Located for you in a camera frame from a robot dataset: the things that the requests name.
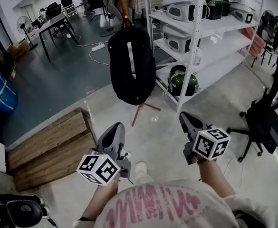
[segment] power strip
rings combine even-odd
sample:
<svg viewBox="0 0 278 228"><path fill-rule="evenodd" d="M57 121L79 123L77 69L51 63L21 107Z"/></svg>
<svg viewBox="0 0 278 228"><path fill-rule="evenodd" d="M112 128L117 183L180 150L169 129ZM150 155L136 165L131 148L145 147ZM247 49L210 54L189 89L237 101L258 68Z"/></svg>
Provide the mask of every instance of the power strip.
<svg viewBox="0 0 278 228"><path fill-rule="evenodd" d="M91 48L91 51L98 51L99 49L102 49L105 47L105 44L100 42L96 47Z"/></svg>

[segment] shoe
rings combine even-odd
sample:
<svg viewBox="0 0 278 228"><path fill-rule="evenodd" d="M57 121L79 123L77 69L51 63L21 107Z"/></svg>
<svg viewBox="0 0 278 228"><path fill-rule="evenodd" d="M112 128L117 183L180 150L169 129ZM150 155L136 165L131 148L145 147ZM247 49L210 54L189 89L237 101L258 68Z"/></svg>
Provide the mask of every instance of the shoe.
<svg viewBox="0 0 278 228"><path fill-rule="evenodd" d="M41 207L41 209L43 213L43 219L47 218L50 213L50 209L48 208L48 206Z"/></svg>
<svg viewBox="0 0 278 228"><path fill-rule="evenodd" d="M34 200L38 205L43 206L45 204L45 201L39 197L38 195L32 195L36 200Z"/></svg>
<svg viewBox="0 0 278 228"><path fill-rule="evenodd" d="M137 176L139 172L147 173L147 165L145 162L138 162L134 167L135 175Z"/></svg>

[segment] tablecloth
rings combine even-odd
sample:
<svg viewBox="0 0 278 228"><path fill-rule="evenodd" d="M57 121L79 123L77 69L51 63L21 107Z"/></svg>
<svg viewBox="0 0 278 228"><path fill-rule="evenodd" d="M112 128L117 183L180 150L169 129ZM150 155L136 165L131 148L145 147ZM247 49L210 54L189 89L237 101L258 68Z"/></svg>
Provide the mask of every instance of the tablecloth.
<svg viewBox="0 0 278 228"><path fill-rule="evenodd" d="M162 6L163 0L151 0L152 7ZM142 14L142 9L145 8L144 0L129 0L128 7L134 9L136 14Z"/></svg>

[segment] white appliance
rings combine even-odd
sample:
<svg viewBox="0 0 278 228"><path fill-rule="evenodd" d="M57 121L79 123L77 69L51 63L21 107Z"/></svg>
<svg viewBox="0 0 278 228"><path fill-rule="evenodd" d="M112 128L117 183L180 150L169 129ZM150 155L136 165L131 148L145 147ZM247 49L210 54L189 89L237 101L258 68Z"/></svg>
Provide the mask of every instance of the white appliance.
<svg viewBox="0 0 278 228"><path fill-rule="evenodd" d="M164 41L170 49L182 54L190 52L190 43L192 40L192 36L190 34L167 24L163 26L162 31L164 34Z"/></svg>
<svg viewBox="0 0 278 228"><path fill-rule="evenodd" d="M183 22L194 21L195 0L163 0L163 8L166 14ZM203 1L202 19L205 19L206 1Z"/></svg>
<svg viewBox="0 0 278 228"><path fill-rule="evenodd" d="M230 3L230 14L241 22L251 23L253 20L253 10L243 4L231 2Z"/></svg>

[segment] concrete floor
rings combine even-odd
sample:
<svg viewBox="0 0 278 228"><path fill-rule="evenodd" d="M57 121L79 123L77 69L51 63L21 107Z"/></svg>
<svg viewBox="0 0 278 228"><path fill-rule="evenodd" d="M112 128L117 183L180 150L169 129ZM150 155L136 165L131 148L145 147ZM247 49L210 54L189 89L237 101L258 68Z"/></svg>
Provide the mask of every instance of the concrete floor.
<svg viewBox="0 0 278 228"><path fill-rule="evenodd" d="M185 103L183 111L196 114L209 124L226 129L227 127L245 128L246 123L239 117L240 111L249 108L252 100L263 93L263 84L243 64L236 67L220 81L209 87L192 100ZM183 147L187 137L183 133L175 105L163 97L158 86L147 103L160 107L160 112L143 108L135 127L131 127L136 106L119 100L111 85L108 85L58 113L51 121L58 119L76 107L88 109L94 122L97 136L116 122L126 128L125 148L132 153L130 161L134 165L145 161L148 173L156 181L177 179L199 179L197 165L187 166ZM247 137L232 133L231 143L218 164L235 191L273 208L278 227L278 149L273 155L266 151L257 156L254 146L243 163L235 157L243 154ZM122 180L120 190L130 187L128 180ZM51 217L60 228L69 228L89 203L96 186L87 182L80 174L74 173L51 184L33 190L45 199L50 207ZM38 227L51 227L42 222Z"/></svg>
<svg viewBox="0 0 278 228"><path fill-rule="evenodd" d="M81 36L80 45L110 39L110 36L101 37L101 34L108 35L108 32L104 33L109 28L104 16L97 16L90 21L92 15L84 16L82 7L78 11L79 17L71 18L70 22L76 34ZM111 26L113 25L116 29L119 28L116 19L111 21ZM140 22L136 22L136 26L145 27ZM13 84L19 94L19 105L4 125L5 146L10 146L25 133L74 102L111 83L109 66L90 60L89 52L96 45L79 47L67 35L55 38L53 44L48 32L43 35L51 63L47 60L39 38L34 40L38 43L36 49L17 63ZM93 52L91 56L99 62L110 63L107 48ZM157 61L161 61L168 55L156 49L155 57Z"/></svg>

